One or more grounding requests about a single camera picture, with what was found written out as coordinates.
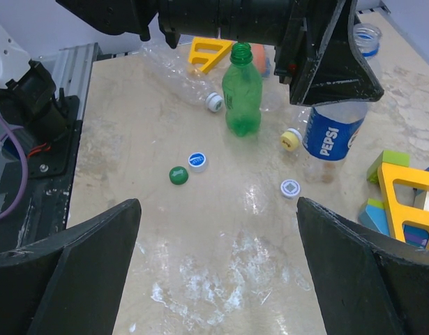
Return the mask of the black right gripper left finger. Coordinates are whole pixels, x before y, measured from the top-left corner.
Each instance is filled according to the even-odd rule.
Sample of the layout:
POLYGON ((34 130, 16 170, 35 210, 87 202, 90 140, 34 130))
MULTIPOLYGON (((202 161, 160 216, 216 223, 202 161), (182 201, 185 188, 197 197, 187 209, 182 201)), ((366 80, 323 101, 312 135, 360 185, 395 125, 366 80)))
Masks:
POLYGON ((111 334, 141 215, 129 199, 0 253, 0 334, 111 334))

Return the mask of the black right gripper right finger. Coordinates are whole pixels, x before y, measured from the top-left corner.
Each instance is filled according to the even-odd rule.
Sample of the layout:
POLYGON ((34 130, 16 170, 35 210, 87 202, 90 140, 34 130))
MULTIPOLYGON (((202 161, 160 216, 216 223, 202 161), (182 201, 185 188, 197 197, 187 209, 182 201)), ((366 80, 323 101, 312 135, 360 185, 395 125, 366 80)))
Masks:
POLYGON ((301 197, 297 221, 327 334, 429 334, 429 251, 301 197))

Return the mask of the Pepsi label clear bottle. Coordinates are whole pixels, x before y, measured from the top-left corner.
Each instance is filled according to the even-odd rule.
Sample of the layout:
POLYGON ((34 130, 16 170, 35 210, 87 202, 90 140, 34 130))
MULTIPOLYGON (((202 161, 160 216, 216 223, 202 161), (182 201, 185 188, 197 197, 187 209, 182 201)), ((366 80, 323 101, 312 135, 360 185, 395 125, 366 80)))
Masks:
POLYGON ((345 102, 314 107, 303 138, 302 172, 307 182, 331 183, 368 113, 368 104, 345 102))

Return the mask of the Pocari Sweat white cap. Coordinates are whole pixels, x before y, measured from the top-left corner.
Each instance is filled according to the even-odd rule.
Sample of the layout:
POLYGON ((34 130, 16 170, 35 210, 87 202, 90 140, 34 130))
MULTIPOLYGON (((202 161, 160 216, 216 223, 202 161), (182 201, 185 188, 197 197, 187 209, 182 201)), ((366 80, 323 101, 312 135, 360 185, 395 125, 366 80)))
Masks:
POLYGON ((200 173, 205 171, 208 161, 202 152, 195 152, 188 157, 188 165, 193 172, 200 173))

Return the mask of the white QR code cap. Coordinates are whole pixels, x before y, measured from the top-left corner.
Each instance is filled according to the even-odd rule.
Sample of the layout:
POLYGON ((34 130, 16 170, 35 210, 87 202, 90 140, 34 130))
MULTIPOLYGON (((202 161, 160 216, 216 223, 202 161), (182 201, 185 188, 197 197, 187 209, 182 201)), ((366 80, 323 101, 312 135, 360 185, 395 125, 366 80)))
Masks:
POLYGON ((286 179, 280 185, 280 192, 287 199, 295 199, 301 193, 301 185, 294 179, 286 179))

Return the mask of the clear Pocari Sweat bottle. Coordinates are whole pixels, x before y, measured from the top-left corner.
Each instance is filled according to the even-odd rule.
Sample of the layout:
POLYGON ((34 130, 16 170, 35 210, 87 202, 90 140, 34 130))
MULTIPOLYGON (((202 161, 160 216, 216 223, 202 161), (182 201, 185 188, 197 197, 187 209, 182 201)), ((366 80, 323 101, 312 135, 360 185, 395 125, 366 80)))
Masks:
POLYGON ((181 53, 162 40, 141 44, 140 54, 150 70, 168 91, 189 105, 203 107, 217 113, 224 106, 224 99, 211 80, 181 53))

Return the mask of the green bottle cap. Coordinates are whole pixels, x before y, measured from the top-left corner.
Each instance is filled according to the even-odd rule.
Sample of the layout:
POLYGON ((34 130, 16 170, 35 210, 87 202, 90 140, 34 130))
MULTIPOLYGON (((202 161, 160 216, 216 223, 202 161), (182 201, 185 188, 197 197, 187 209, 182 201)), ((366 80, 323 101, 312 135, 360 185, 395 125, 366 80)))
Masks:
POLYGON ((183 166, 175 166, 169 172, 170 181, 177 186, 183 185, 188 181, 189 174, 183 166))

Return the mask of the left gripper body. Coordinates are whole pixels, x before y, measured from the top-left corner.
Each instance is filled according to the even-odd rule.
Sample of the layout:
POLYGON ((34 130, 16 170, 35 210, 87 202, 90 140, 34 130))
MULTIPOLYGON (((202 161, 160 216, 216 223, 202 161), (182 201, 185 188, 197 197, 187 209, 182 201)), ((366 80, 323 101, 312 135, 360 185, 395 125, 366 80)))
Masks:
POLYGON ((338 76, 333 31, 340 17, 339 1, 277 1, 275 75, 279 83, 314 86, 338 76))

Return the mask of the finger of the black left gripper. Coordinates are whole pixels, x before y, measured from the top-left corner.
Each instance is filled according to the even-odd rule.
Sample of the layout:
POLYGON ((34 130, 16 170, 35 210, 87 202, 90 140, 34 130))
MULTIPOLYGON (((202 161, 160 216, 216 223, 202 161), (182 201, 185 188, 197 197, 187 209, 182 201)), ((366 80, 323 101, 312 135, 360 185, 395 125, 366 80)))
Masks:
POLYGON ((304 36, 289 85, 293 105, 377 102, 384 95, 354 38, 355 1, 309 1, 304 36))

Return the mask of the green plastic bottle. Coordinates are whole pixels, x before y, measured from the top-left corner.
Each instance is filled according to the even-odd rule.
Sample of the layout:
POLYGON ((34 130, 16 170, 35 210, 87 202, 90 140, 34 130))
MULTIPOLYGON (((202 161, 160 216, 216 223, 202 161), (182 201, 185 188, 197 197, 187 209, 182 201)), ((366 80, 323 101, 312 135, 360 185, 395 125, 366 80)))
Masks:
POLYGON ((235 43, 223 76, 227 127, 238 137, 256 133, 261 124, 262 76, 253 64, 249 43, 235 43))

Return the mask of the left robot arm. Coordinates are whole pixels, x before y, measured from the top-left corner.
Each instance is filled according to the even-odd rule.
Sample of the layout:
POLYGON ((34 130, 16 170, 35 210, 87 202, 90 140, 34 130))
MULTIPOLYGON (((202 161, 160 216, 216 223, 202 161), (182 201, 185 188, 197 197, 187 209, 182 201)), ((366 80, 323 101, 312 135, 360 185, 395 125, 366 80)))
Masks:
POLYGON ((376 102, 384 94, 353 36, 355 1, 62 1, 103 34, 147 41, 158 21, 166 43, 182 35, 272 45, 292 105, 376 102))

